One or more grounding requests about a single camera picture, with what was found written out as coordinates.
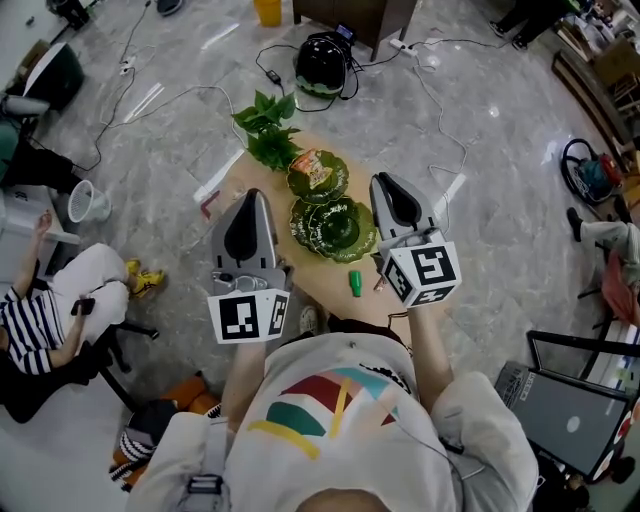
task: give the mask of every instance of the striped shirt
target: striped shirt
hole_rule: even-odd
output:
[[[52,370],[49,350],[64,343],[55,298],[45,291],[35,299],[20,299],[13,287],[0,303],[0,322],[9,335],[9,358],[29,375]]]

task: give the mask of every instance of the marble floor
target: marble floor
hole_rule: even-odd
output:
[[[258,51],[299,45],[321,27],[294,26],[284,0],[283,24],[259,26],[247,0],[186,0],[185,8],[160,18],[151,7],[135,31],[135,82],[118,105],[123,122],[160,84],[162,93],[144,110],[194,85],[217,85],[238,110],[253,101],[255,89],[278,94],[255,64]],[[498,18],[509,2],[422,0],[406,40],[429,37],[501,43],[486,20]],[[87,78],[73,103],[51,115],[42,142],[83,167],[98,158],[93,140],[101,131],[131,77],[119,75],[119,59],[143,10],[142,0],[106,0],[95,21],[67,37]],[[216,39],[226,28],[230,33]],[[460,176],[428,171],[429,164],[457,170],[461,148],[438,130],[440,110],[422,88],[412,66],[399,56],[360,73],[360,91],[326,112],[297,112],[292,124],[344,148],[372,172],[390,170],[423,190],[442,212],[447,237],[456,243],[463,283],[441,326],[456,371],[476,369],[495,378],[507,359],[527,361],[525,332],[531,328],[588,334],[599,315],[598,299],[578,303],[593,268],[569,237],[564,211],[576,206],[558,170],[558,152],[580,136],[604,149],[577,102],[550,70],[555,36],[546,34],[526,53],[462,42],[418,47],[421,71],[445,112],[444,129],[468,148]],[[358,45],[354,56],[368,62]],[[379,60],[394,50],[384,42]],[[293,50],[263,54],[263,66],[293,90]],[[321,106],[299,95],[305,108]],[[130,316],[156,326],[161,337],[123,337],[134,367],[126,380],[141,397],[156,396],[200,369],[219,391],[232,348],[217,345],[205,298],[211,271],[210,234],[219,212],[208,221],[194,192],[239,149],[231,131],[227,100],[219,90],[185,94],[153,115],[108,129],[100,141],[102,161],[87,174],[113,203],[109,220],[78,225],[83,245],[110,244],[123,256],[138,256],[169,279],[162,293],[132,303]],[[450,207],[444,208],[443,191]],[[300,308],[310,299],[295,290],[287,335],[297,331]]]

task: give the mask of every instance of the yellow cup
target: yellow cup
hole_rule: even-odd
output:
[[[282,23],[282,0],[253,0],[263,27],[277,27]]]

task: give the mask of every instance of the white t-shirt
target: white t-shirt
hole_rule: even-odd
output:
[[[199,473],[207,420],[174,422],[132,491],[131,512],[175,510],[185,473]],[[192,460],[183,457],[180,476],[168,478],[181,453]],[[464,500],[465,512],[524,512],[538,475],[518,420],[486,377],[457,379],[430,418],[402,345],[333,333],[269,356],[223,476],[234,512],[294,512],[331,488],[368,491],[391,511],[454,512]]]

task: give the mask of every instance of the green leaf-shaped plate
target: green leaf-shaped plate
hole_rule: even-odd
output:
[[[329,178],[312,189],[309,176],[303,172],[289,168],[287,183],[291,191],[305,203],[326,204],[329,201],[338,199],[347,190],[347,186],[349,185],[349,169],[347,169],[347,165],[333,153],[323,150],[315,151],[318,154],[320,163],[333,170]]]
[[[296,241],[315,254],[317,254],[318,251],[314,249],[310,240],[311,231],[309,231],[309,221],[316,208],[317,206],[315,204],[305,203],[301,199],[298,199],[291,207],[291,219],[289,220],[291,234]]]
[[[371,211],[350,197],[318,206],[311,214],[309,231],[313,247],[338,263],[362,259],[377,240]]]

